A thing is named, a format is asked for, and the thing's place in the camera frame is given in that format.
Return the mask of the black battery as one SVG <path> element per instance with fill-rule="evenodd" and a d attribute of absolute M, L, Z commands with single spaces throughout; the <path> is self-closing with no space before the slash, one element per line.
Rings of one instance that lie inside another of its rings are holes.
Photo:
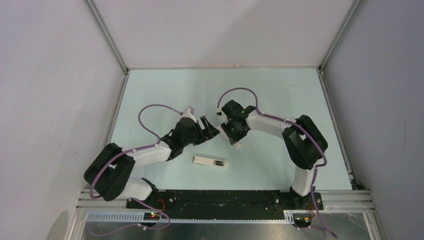
<path fill-rule="evenodd" d="M 213 162 L 213 164 L 214 164 L 215 166 L 221 166 L 221 167 L 224 167 L 224 166 L 225 166 L 225 164 L 226 164 L 226 162 L 225 162 L 225 161 L 220 161 L 220 160 L 215 160 L 215 161 Z"/>

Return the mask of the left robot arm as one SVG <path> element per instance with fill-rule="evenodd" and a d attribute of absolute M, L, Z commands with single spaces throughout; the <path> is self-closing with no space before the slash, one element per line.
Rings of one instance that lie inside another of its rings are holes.
<path fill-rule="evenodd" d="M 137 199 L 145 208 L 158 202 L 155 186 L 149 180 L 131 179 L 134 169 L 167 162 L 183 153 L 189 145 L 197 146 L 220 134 L 205 116 L 200 120 L 181 117 L 175 127 L 157 143 L 122 150 L 116 143 L 107 144 L 85 171 L 83 178 L 90 185 L 92 199 L 109 202 L 118 197 Z"/>

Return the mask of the white battery cover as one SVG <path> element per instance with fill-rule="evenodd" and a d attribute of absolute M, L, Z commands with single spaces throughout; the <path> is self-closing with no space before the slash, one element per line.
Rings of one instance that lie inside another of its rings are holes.
<path fill-rule="evenodd" d="M 241 144 L 239 142 L 236 142 L 232 146 L 235 147 L 235 148 L 240 148 Z"/>

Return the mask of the white remote control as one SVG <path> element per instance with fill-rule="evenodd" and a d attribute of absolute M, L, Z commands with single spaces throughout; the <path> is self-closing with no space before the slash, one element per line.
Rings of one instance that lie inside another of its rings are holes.
<path fill-rule="evenodd" d="M 225 166 L 214 165 L 214 161 L 224 161 Z M 198 164 L 198 165 L 202 165 L 202 166 L 210 166 L 210 167 L 218 167 L 218 168 L 226 168 L 228 166 L 228 163 L 225 160 L 214 159 L 214 158 L 209 158 L 209 157 L 202 157 L 202 156 L 194 156 L 193 163 Z"/>

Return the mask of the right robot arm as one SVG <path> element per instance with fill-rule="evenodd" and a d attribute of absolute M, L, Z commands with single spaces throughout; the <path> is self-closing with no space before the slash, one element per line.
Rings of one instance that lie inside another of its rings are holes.
<path fill-rule="evenodd" d="M 261 112 L 256 106 L 243 107 L 230 100 L 216 111 L 223 117 L 221 130 L 231 145 L 239 144 L 251 130 L 278 137 L 284 141 L 295 165 L 294 180 L 289 188 L 289 201 L 297 209 L 312 205 L 318 168 L 327 165 L 328 142 L 308 115 L 290 120 Z"/>

